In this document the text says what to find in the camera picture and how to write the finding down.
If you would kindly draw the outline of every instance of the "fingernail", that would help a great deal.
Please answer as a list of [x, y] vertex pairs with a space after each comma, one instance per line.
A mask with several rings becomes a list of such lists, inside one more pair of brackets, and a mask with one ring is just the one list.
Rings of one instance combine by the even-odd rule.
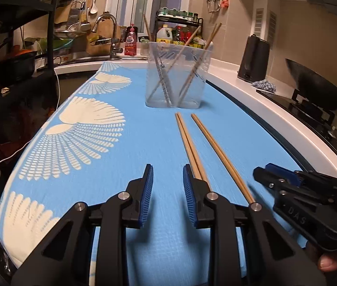
[[328, 268], [333, 263], [333, 260], [329, 257], [322, 257], [320, 260], [320, 268]]

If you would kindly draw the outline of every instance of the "faucet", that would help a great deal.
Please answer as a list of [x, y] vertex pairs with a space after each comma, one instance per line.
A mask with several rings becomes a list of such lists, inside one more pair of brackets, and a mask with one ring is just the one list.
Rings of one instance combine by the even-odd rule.
[[97, 32], [98, 24], [100, 23], [100, 21], [105, 19], [111, 19], [113, 22], [113, 35], [111, 38], [111, 45], [110, 45], [110, 59], [115, 59], [117, 54], [123, 52], [122, 48], [116, 48], [116, 43], [119, 42], [119, 40], [116, 39], [116, 28], [117, 28], [116, 18], [109, 12], [104, 12], [102, 15], [98, 16], [97, 20], [95, 21], [95, 25], [93, 26], [92, 32], [94, 33]]

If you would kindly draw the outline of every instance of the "yellow label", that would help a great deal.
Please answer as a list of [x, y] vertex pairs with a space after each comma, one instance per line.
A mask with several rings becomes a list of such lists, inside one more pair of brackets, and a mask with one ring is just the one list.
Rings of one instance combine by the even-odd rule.
[[166, 39], [157, 39], [157, 43], [167, 43], [167, 44], [170, 44], [171, 41], [170, 40], [166, 40]]

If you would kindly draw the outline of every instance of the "white countertop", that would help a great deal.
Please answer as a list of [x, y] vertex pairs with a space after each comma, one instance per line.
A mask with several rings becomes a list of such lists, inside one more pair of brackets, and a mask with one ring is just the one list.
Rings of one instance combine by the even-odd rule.
[[[146, 68], [147, 61], [113, 61], [128, 68]], [[57, 74], [96, 71], [102, 62], [85, 62], [59, 66]], [[237, 78], [239, 66], [211, 59], [208, 72], [215, 76], [213, 84], [243, 103], [279, 132], [297, 151], [321, 173], [337, 177], [337, 155], [312, 130], [290, 113], [258, 94], [249, 83]], [[277, 94], [290, 97], [293, 88], [275, 79]]]

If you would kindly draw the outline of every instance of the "gas stove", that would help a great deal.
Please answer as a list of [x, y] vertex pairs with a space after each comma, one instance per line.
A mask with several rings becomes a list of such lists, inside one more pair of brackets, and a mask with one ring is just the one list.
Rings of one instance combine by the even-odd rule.
[[333, 126], [334, 113], [325, 111], [309, 102], [295, 89], [291, 99], [270, 92], [256, 90], [276, 103], [311, 129], [337, 155], [337, 129]]

